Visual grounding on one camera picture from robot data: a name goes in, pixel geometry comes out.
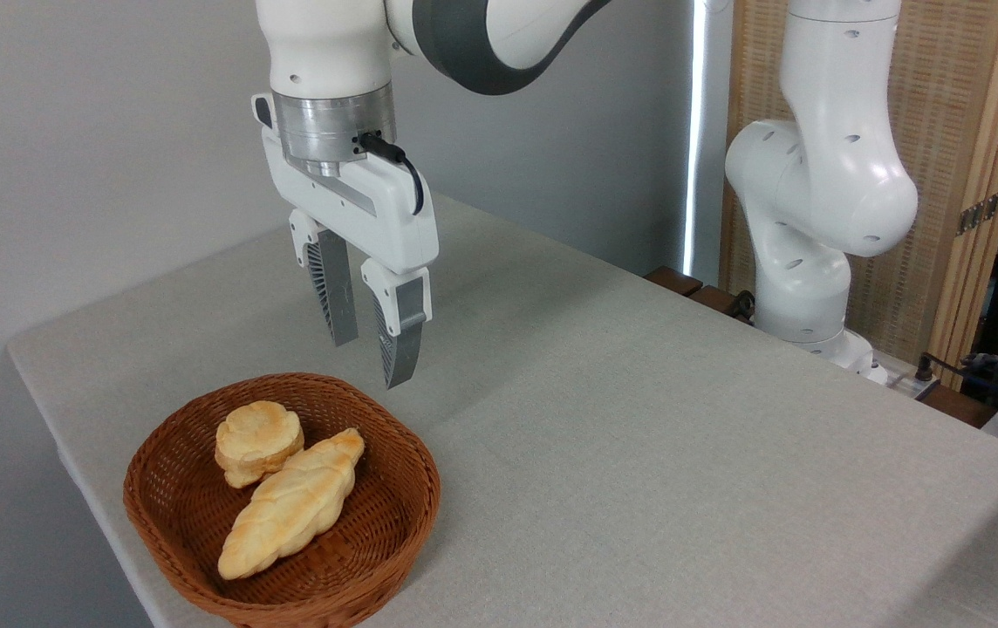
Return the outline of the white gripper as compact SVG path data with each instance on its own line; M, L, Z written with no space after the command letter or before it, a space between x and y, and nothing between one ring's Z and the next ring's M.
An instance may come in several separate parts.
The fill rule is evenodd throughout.
M371 257L363 262L362 278L373 294L385 386L410 380L423 325L433 317L430 270L423 267L440 251L426 180L365 151L327 166L289 159L272 95L256 94L252 107L273 184L296 208L289 215L293 248L311 278L332 342L347 345L359 337L350 243Z

